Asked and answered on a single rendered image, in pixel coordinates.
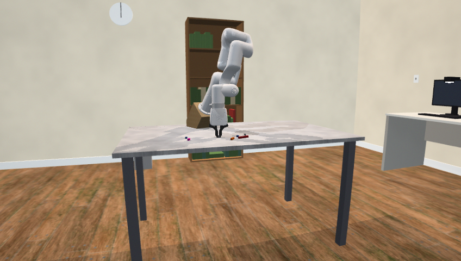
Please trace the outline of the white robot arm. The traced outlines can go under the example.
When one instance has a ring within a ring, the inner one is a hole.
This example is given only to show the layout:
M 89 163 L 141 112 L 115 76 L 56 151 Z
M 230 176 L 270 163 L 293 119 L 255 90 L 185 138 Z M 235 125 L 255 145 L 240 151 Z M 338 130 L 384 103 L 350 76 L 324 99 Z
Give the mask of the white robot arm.
M 253 43 L 249 34 L 232 28 L 223 31 L 217 63 L 217 68 L 223 73 L 213 73 L 203 102 L 198 105 L 202 113 L 210 115 L 211 108 L 225 108 L 225 97 L 234 97 L 238 94 L 239 89 L 236 85 L 241 71 L 242 57 L 250 58 L 252 54 Z

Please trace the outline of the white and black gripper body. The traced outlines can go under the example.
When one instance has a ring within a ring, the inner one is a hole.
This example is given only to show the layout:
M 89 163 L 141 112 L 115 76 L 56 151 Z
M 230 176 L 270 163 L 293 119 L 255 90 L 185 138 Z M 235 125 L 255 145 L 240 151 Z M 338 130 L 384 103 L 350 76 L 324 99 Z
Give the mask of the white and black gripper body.
M 226 108 L 211 108 L 210 110 L 210 124 L 212 126 L 225 126 L 227 125 L 227 109 Z

